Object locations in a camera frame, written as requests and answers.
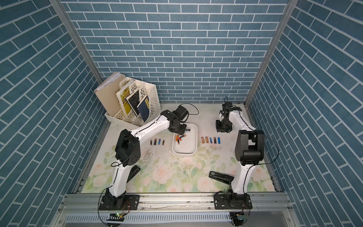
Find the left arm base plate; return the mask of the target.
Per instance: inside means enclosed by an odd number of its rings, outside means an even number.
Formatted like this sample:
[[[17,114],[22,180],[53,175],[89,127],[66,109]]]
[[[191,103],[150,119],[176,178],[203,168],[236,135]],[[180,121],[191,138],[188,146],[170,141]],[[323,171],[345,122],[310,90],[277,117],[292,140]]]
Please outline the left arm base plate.
[[[101,211],[135,211],[138,208],[140,196],[136,194],[126,194],[118,198],[111,199],[104,195],[101,199],[99,210]]]

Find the white plastic storage box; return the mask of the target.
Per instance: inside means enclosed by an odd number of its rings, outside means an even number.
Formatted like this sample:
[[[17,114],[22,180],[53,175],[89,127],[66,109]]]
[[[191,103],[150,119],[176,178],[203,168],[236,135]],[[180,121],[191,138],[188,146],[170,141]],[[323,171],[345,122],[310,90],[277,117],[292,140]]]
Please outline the white plastic storage box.
[[[192,156],[198,149],[198,128],[195,124],[187,123],[183,135],[174,133],[172,151],[176,155]]]

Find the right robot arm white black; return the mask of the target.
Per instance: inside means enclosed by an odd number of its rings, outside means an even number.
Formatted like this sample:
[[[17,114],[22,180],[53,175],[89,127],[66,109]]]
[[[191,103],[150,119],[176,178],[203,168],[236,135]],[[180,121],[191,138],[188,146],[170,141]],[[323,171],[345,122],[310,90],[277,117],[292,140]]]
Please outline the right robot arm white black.
[[[230,133],[233,128],[237,130],[234,151],[239,167],[228,184],[233,193],[244,194],[247,192],[253,169],[264,159],[265,135],[247,122],[240,107],[226,101],[222,104],[219,119],[216,120],[216,131]]]

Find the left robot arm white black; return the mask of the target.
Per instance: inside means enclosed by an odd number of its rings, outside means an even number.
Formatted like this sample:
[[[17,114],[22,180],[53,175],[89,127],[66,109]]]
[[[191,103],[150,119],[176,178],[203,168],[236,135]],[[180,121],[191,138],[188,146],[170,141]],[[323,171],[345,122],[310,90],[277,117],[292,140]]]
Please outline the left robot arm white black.
[[[155,120],[135,130],[122,130],[115,146],[116,170],[112,185],[105,195],[112,199],[121,198],[126,192],[126,184],[138,174],[135,168],[141,157],[142,145],[163,130],[182,135],[186,132],[189,112],[179,105],[176,110],[164,110]]]

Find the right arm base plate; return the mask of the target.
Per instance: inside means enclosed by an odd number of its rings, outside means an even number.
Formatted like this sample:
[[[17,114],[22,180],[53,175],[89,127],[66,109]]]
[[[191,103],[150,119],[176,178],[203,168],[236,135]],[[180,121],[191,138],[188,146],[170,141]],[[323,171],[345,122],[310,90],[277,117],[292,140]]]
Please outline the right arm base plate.
[[[252,202],[249,194],[214,194],[216,210],[251,210]]]

